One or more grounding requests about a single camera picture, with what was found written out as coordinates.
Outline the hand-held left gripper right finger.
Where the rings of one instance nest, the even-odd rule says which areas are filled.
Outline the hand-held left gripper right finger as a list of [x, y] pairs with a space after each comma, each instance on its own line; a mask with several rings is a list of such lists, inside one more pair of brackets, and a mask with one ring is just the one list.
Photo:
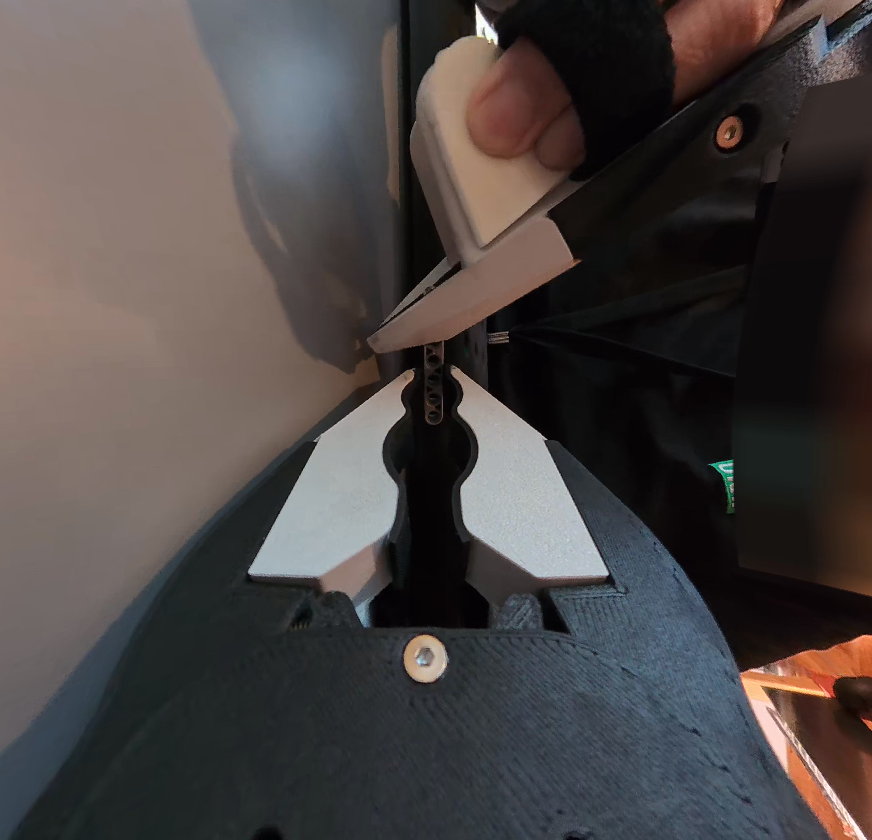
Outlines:
[[544, 436], [459, 368], [451, 376], [471, 433], [459, 489], [466, 581], [493, 609], [515, 594], [604, 584], [609, 570]]

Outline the person's right hand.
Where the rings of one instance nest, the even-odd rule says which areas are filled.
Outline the person's right hand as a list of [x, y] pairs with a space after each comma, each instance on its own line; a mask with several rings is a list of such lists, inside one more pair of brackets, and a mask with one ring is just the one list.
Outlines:
[[[695, 99], [753, 54], [785, 0], [678, 0], [665, 13], [677, 67], [673, 106]], [[583, 126], [570, 93], [528, 39], [504, 52], [476, 86], [466, 122], [483, 152], [513, 158], [535, 151], [549, 169], [581, 164]]]

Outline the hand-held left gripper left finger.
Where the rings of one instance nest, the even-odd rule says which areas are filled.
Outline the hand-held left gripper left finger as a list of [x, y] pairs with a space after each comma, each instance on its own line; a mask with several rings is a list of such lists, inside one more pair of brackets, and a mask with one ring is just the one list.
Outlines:
[[386, 546], [399, 497], [384, 445], [414, 376], [400, 374], [319, 436], [248, 569], [252, 580], [343, 592], [371, 625], [369, 605], [391, 582]]

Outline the dark grey holed building beam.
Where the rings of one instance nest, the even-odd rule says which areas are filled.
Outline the dark grey holed building beam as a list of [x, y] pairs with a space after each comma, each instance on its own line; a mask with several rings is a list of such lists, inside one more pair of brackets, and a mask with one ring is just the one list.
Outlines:
[[429, 427], [439, 426], [445, 417], [445, 343], [425, 344], [423, 347], [423, 414]]

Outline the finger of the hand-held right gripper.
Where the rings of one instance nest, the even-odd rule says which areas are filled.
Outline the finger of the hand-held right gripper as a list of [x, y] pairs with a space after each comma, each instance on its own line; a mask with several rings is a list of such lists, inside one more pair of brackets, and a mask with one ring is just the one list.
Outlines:
[[458, 263], [452, 263], [448, 257], [439, 262], [411, 292], [409, 292], [397, 307], [388, 316], [388, 322], [394, 321], [402, 312], [408, 310], [414, 303], [420, 301], [427, 294], [459, 271]]
[[569, 270], [575, 260], [551, 220], [531, 220], [506, 235], [394, 321], [368, 338], [375, 353], [393, 353], [456, 337]]

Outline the grey desk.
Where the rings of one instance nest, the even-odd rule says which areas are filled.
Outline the grey desk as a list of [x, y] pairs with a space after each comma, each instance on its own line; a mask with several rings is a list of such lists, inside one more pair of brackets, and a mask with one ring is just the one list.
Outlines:
[[399, 0], [1, 0], [2, 746], [355, 386]]

